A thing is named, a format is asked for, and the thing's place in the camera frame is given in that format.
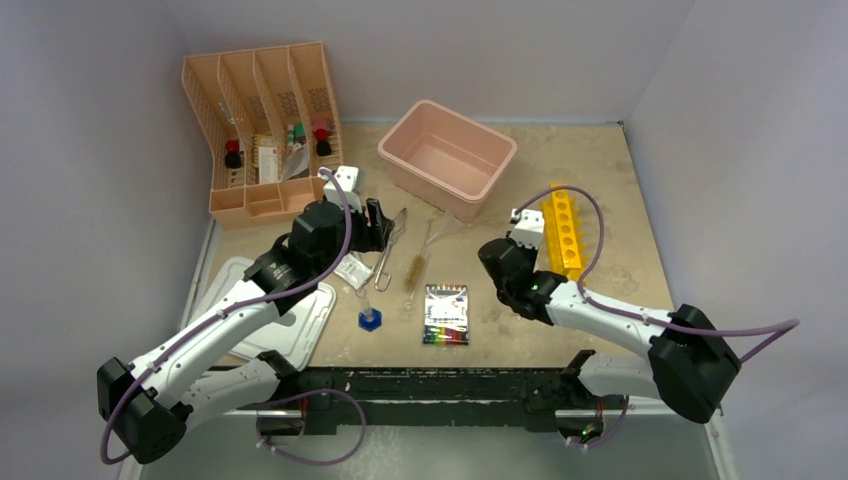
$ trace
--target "blue hexagonal base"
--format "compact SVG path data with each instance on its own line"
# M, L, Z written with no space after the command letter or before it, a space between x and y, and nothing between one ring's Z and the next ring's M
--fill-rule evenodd
M369 332L377 330L378 328L380 328L380 325L383 324L383 314L380 313L380 311L376 308L372 308L371 311L374 312L374 318L372 318L370 322L365 317L364 313L359 312L359 326Z

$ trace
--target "white cutting board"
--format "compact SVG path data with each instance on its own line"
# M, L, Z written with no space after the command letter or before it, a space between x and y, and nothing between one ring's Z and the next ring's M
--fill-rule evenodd
M244 277L244 271L253 265L253 260L233 257L221 267L215 280L200 299L189 323L197 321L215 303ZM299 371L306 368L318 338L327 324L327 318L336 304L336 291L326 283L319 283L318 290L301 300L276 322L253 332L236 345L230 353L247 360L266 350L280 352Z

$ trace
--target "robotic arm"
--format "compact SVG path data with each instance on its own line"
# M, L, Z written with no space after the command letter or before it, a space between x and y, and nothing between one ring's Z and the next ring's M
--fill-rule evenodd
M577 283L552 272L534 271L544 237L541 212L513 212L512 223L515 227L505 238L492 240L478 251L498 300L524 318L583 330L636 354L608 357L593 350L579 352L568 373L587 393L657 398L684 418L708 422L741 368L724 339L682 334L588 304ZM689 305L668 312L590 291L585 295L644 319L668 318L672 324L715 330L703 312Z
M339 256L345 235L342 197L351 209L350 250L382 251L394 222L387 219L374 199L359 199L363 175L354 167L339 167L334 174L341 191L328 182L324 201L306 206L271 249L245 271L244 278L201 318L164 344L125 364L112 358L97 371L100 415L109 420L127 390L142 378L130 400L114 419L114 431L141 464L161 458L191 428L229 410L272 398L296 369L276 351L260 354L235 370L201 378L238 342L274 322L317 287L273 302L260 302L226 315L228 307L265 295L290 291L326 271ZM162 352L178 348L159 364Z

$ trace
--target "metal tongs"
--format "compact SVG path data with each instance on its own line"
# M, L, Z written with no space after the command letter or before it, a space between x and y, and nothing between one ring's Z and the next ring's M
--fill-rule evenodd
M383 255L380 256L380 261L377 262L377 272L374 275L374 289L378 292L385 292L388 290L389 284L392 283L391 274L384 271L384 269L386 268L386 260L389 259L389 254L392 252L392 246L395 244L398 237L400 237L400 234L403 233L404 227L406 226L406 208L402 208L393 221L395 222L395 228L393 228L392 233L389 234L389 241L386 243L386 249L383 250ZM386 278L386 282L381 285L380 280L382 280L383 277Z

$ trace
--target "gray floor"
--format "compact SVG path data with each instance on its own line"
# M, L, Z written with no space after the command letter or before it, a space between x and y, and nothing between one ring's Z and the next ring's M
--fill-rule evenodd
M558 435L520 428L369 427L362 449L332 467L301 465L256 449L254 421L222 417L191 432L166 457L143 469L143 479L669 479L718 475L705 430L675 416L632 416L614 440L583 453ZM289 447L329 459L358 434L301 437Z

